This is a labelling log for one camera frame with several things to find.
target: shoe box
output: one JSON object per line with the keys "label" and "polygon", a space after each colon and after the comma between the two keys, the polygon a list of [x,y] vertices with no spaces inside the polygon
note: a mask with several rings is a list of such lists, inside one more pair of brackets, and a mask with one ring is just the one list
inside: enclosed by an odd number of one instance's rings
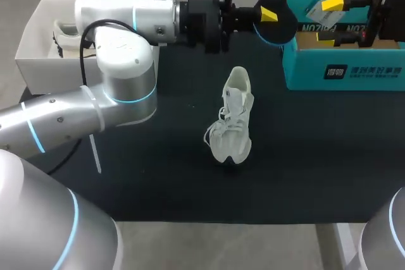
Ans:
{"label": "shoe box", "polygon": [[[371,48],[357,44],[340,47],[318,42],[316,32],[328,30],[308,18],[318,0],[287,0],[297,16],[299,31],[283,46],[283,69],[290,90],[405,90],[405,43],[374,41]],[[368,8],[356,8],[331,30],[365,28]]]}

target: sticker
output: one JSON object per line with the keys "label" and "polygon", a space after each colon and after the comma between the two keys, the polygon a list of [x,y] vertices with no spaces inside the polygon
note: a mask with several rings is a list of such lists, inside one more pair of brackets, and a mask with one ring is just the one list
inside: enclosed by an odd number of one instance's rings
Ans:
{"label": "sticker", "polygon": [[342,11],[322,11],[322,1],[319,0],[307,13],[307,17],[326,28],[332,28],[346,12]]}
{"label": "sticker", "polygon": [[343,79],[347,64],[328,64],[323,79]]}
{"label": "sticker", "polygon": [[401,72],[400,66],[353,66],[350,78],[398,78]]}

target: black mat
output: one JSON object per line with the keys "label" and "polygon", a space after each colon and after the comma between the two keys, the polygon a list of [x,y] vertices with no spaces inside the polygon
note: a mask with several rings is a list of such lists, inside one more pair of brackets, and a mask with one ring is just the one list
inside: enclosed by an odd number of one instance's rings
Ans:
{"label": "black mat", "polygon": [[[87,139],[54,177],[120,221],[367,221],[405,185],[404,93],[288,91],[277,48],[246,34],[230,50],[161,48],[156,114],[95,135],[101,175]],[[252,151],[229,168],[203,135],[237,65],[255,96]],[[30,161],[47,171],[71,146]]]}

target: sneaker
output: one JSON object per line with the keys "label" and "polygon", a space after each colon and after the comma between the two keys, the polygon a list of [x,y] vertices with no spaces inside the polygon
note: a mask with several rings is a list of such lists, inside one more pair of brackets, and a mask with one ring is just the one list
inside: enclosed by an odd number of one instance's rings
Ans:
{"label": "sneaker", "polygon": [[245,68],[232,69],[222,92],[223,107],[215,121],[204,135],[204,142],[220,163],[226,160],[240,164],[251,151],[249,138],[249,117],[254,97],[251,82]]}
{"label": "sneaker", "polygon": [[[61,58],[79,58],[81,39],[82,36],[79,35],[75,24],[61,23],[59,20],[54,21],[53,40],[58,46],[58,53]],[[92,41],[85,41],[83,55],[84,58],[96,55]]]}

